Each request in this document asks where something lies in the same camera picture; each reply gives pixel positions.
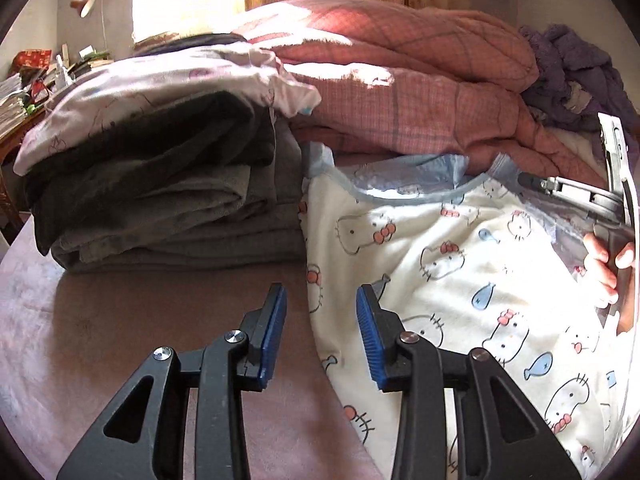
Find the person right hand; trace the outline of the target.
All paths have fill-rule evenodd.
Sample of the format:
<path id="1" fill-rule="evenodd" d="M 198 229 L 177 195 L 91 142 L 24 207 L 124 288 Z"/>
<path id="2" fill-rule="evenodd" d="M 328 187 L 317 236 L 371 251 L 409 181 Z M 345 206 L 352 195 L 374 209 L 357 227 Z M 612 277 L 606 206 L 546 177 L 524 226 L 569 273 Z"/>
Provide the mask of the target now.
<path id="1" fill-rule="evenodd" d="M 601 308 L 620 299 L 620 274 L 623 270 L 630 271 L 624 303 L 618 308 L 620 319 L 617 325 L 618 334 L 629 332 L 634 327 L 634 271 L 637 267 L 634 243 L 627 243 L 615 257 L 611 257 L 605 244 L 594 234 L 586 234 L 582 242 L 587 251 L 584 259 L 586 278 Z"/>

